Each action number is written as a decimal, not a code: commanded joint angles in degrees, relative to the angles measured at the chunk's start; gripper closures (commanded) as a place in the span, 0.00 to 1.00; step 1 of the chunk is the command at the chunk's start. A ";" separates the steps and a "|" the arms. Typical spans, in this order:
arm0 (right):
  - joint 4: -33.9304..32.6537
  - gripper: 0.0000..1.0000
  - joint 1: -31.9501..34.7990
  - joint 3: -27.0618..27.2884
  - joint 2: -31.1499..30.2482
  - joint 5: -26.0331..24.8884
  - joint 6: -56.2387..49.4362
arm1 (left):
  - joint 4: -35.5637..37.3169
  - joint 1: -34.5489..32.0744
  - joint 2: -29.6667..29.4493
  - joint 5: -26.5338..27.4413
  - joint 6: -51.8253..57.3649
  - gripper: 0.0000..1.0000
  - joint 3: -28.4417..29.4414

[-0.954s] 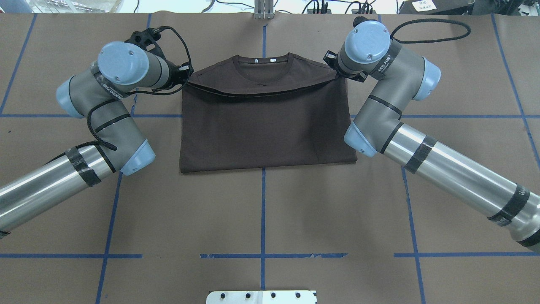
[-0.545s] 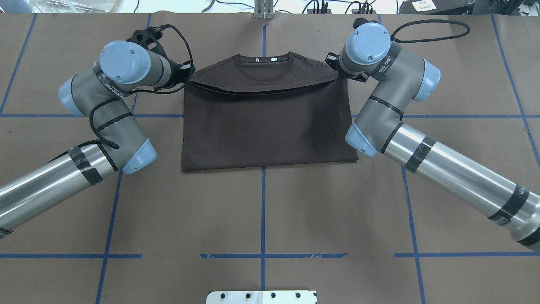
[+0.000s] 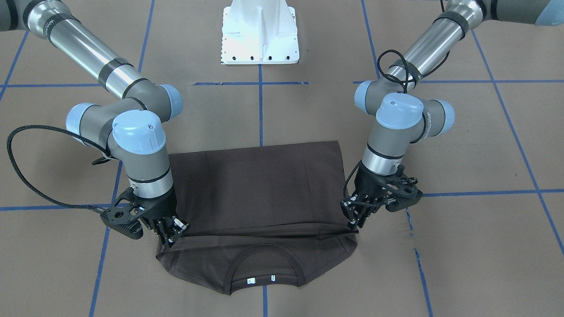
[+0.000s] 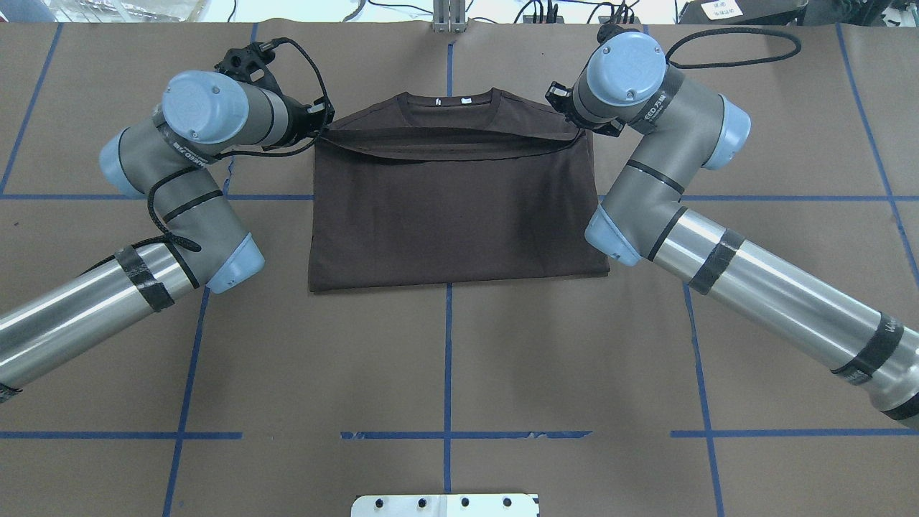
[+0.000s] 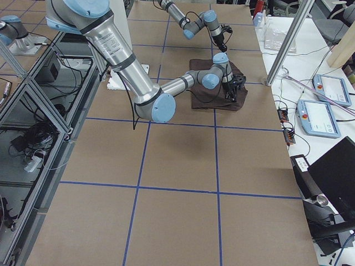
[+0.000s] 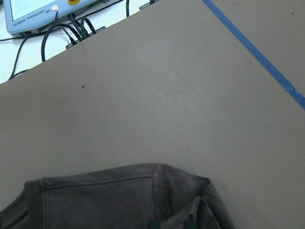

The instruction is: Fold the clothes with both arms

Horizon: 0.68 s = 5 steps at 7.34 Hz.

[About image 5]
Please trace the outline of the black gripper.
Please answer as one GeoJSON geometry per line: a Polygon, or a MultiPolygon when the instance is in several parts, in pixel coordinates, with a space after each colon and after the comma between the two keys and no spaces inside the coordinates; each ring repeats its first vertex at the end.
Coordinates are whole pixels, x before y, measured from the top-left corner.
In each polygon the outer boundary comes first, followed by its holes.
{"type": "Polygon", "coordinates": [[[225,38],[223,35],[216,35],[215,36],[215,44],[223,53],[228,51],[228,48],[227,48],[224,40],[225,40],[225,38]]]}
{"type": "Polygon", "coordinates": [[[236,103],[238,85],[234,81],[229,81],[223,83],[223,89],[225,91],[225,99],[236,103]]]}

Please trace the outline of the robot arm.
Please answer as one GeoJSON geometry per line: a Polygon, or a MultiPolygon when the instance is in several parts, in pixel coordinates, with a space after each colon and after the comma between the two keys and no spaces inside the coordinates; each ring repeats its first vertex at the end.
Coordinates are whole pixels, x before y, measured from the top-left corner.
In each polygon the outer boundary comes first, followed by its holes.
{"type": "Polygon", "coordinates": [[[114,12],[109,1],[47,1],[47,25],[66,33],[83,35],[101,52],[126,85],[136,95],[133,111],[145,120],[159,123],[168,122],[175,114],[175,96],[193,87],[203,85],[212,90],[219,83],[230,84],[232,70],[226,51],[224,33],[232,33],[228,25],[221,25],[214,10],[198,15],[192,22],[178,9],[173,1],[159,1],[159,6],[177,22],[187,39],[207,28],[219,48],[214,55],[212,66],[207,70],[191,70],[163,86],[153,83],[133,50],[114,24],[114,12]]]}
{"type": "Polygon", "coordinates": [[[182,29],[186,39],[190,40],[204,28],[207,28],[213,45],[221,52],[227,52],[224,33],[232,34],[229,25],[219,23],[217,14],[213,9],[197,14],[195,12],[183,13],[173,1],[157,1],[158,9],[166,11],[182,29]]]}

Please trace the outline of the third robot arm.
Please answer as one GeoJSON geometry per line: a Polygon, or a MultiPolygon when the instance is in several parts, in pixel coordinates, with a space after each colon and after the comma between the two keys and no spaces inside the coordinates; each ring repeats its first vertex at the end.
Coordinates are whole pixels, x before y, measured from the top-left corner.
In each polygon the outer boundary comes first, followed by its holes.
{"type": "Polygon", "coordinates": [[[1,17],[1,41],[14,55],[35,55],[48,45],[46,37],[32,36],[15,15],[1,17]]]}

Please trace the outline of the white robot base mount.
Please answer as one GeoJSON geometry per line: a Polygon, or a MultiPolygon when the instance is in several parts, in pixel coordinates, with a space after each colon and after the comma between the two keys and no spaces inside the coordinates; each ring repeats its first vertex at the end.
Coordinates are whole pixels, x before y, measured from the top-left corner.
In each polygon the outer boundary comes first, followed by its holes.
{"type": "Polygon", "coordinates": [[[119,78],[118,74],[113,70],[110,71],[110,78],[107,84],[109,90],[124,90],[124,84],[119,78]]]}

